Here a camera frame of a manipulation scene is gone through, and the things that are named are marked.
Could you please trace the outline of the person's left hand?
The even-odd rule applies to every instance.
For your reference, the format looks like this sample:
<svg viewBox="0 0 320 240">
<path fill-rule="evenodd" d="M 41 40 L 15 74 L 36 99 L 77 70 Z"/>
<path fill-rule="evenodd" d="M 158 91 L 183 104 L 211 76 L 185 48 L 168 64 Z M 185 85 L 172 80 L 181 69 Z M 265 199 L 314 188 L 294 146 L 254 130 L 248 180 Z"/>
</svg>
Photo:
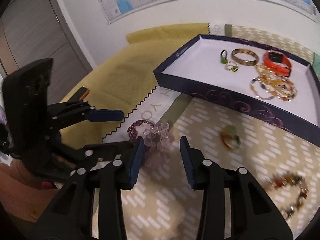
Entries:
<svg viewBox="0 0 320 240">
<path fill-rule="evenodd" d="M 58 189 L 44 189 L 43 179 L 33 176 L 20 160 L 1 163 L 1 204 L 7 213 L 35 223 Z"/>
</svg>

